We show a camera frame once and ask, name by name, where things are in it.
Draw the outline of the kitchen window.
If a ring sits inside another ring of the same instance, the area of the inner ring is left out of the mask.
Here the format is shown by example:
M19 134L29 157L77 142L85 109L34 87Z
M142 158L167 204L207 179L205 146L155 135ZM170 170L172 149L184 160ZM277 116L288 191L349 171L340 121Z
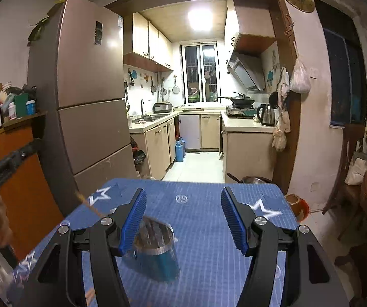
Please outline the kitchen window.
M220 68L216 42L181 47L183 86L187 104L217 103Z

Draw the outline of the teal perforated utensil holder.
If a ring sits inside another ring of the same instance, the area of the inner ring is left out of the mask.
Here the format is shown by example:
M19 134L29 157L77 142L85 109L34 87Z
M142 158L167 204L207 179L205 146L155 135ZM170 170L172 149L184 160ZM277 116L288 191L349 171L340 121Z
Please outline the teal perforated utensil holder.
M133 246L122 261L128 268L157 282L178 279L180 267L172 226L143 216Z

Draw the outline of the orange wooden cabinet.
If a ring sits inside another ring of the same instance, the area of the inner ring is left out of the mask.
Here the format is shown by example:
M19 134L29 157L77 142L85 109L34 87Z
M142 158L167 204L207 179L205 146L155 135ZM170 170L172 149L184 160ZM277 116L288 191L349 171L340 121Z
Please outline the orange wooden cabinet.
M0 160L42 138L45 114L0 129ZM12 230L11 247L21 261L64 219L50 192L37 154L30 156L0 188Z

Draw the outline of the blue grid star tablecloth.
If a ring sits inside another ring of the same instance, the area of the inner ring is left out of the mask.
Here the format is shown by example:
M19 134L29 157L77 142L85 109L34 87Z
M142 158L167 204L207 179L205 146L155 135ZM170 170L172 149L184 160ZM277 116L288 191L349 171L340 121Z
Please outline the blue grid star tablecloth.
M115 178L87 197L101 214L128 203L137 188L147 195L145 215L168 223L175 235L179 277L156 282L128 268L117 258L118 269L131 306L235 306L251 258L235 248L221 208L220 195L230 187L238 201L249 204L277 227L296 229L298 224L279 187L245 184L205 184ZM18 267L7 291L12 306L19 303L24 284L54 228Z

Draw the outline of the white medicine bottle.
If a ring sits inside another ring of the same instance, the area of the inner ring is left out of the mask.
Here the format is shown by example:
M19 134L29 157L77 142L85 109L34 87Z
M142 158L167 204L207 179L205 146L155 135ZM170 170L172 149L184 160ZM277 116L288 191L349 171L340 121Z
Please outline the white medicine bottle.
M9 120L16 119L16 105L14 102L11 102L8 107Z

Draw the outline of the blue lidded jar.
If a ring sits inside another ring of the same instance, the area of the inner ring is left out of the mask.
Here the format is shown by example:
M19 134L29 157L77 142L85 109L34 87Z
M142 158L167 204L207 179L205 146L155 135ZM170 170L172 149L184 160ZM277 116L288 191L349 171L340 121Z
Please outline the blue lidded jar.
M26 112L27 112L27 115L34 115L36 113L35 100L28 100L26 102Z

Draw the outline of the blue gas cylinder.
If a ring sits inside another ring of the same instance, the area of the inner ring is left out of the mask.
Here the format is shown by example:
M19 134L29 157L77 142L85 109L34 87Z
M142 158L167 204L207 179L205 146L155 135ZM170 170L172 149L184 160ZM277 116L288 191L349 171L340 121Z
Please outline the blue gas cylinder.
M175 143L176 162L183 162L185 157L185 149L182 141L177 140Z

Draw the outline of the steel electric kettle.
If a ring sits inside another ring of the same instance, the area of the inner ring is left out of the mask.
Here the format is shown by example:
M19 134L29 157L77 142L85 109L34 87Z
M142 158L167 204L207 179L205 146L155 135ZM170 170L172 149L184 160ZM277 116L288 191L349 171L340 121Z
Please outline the steel electric kettle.
M261 104L256 114L261 125L275 126L275 110L271 108L270 104Z

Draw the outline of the silver multi-door refrigerator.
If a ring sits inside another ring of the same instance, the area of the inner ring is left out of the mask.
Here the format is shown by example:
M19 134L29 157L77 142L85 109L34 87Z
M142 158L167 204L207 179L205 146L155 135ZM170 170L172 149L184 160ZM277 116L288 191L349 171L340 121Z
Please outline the silver multi-door refrigerator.
M45 111L40 161L63 215L113 178L135 178L123 70L123 19L64 0L30 43L28 84Z

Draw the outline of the wooden chair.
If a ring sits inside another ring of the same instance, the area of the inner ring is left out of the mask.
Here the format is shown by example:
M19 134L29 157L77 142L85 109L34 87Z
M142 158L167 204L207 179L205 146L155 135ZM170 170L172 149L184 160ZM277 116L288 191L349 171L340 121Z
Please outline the wooden chair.
M341 147L341 157L337 177L328 198L326 206L322 210L322 215L325 215L328 210L342 205L343 201L348 199L351 203L351 210L348 214L346 223L341 226L341 232L337 239L341 238L346 233L355 216L358 214L360 206L360 186L347 185L345 183L348 174L349 166L353 158L357 145L361 142L365 135L365 126L358 124L346 124L343 127L343 141Z

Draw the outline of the black wok pan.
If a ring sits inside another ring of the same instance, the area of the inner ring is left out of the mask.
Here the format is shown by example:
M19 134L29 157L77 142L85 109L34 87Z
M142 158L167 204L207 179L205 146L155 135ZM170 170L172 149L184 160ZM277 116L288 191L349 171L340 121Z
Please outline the black wok pan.
M232 102L234 108L251 109L253 107L254 99L244 94L238 94L237 96L227 97L219 96L220 99L228 99Z

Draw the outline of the white hanging plastic bag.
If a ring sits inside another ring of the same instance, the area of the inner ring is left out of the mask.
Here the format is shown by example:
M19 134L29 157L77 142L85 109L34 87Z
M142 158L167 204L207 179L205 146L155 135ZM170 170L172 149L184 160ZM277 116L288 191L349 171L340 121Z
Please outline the white hanging plastic bag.
M310 76L307 68L298 58L295 61L292 71L290 90L297 94L308 94L311 90Z

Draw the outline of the range hood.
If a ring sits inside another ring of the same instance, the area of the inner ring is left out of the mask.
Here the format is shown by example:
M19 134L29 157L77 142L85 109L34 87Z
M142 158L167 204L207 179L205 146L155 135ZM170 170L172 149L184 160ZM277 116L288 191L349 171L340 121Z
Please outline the range hood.
M264 92L265 77L260 58L235 51L229 58L227 69L248 92Z

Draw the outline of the dark living room window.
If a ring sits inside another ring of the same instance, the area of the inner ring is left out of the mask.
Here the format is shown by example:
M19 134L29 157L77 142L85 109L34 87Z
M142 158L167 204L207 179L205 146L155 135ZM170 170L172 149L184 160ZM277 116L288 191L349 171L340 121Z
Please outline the dark living room window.
M315 0L326 39L331 74L333 126L366 123L367 81L364 56L354 21L335 7Z

